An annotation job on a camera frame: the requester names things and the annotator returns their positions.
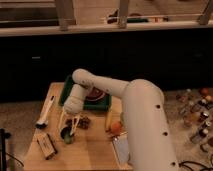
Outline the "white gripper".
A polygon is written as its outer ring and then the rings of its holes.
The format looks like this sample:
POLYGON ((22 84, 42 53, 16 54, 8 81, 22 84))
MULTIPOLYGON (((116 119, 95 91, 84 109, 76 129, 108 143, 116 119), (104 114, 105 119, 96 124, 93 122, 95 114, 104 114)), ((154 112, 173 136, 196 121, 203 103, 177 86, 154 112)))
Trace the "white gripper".
POLYGON ((60 119, 58 123, 59 130, 61 129, 61 126, 63 125, 62 124, 63 118, 66 112, 69 115, 76 115, 72 120, 72 129, 70 131, 70 136, 72 136, 75 133, 80 120, 80 115, 77 115, 77 114, 83 110, 84 101, 88 93, 89 91, 87 88, 79 84, 73 85, 71 92, 64 103, 64 110, 62 110, 60 115, 60 119))

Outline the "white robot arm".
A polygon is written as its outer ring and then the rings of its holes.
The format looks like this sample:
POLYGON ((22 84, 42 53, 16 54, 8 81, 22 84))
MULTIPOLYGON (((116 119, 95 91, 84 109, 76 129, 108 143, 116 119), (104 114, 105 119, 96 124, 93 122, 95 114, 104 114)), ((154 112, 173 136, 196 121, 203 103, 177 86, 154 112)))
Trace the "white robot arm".
POLYGON ((76 69, 72 80, 74 86, 64 103, 67 114, 79 114, 93 88, 121 99, 134 171, 179 170, 164 112, 164 94, 160 88, 145 79, 123 81, 97 76, 85 69, 76 69))

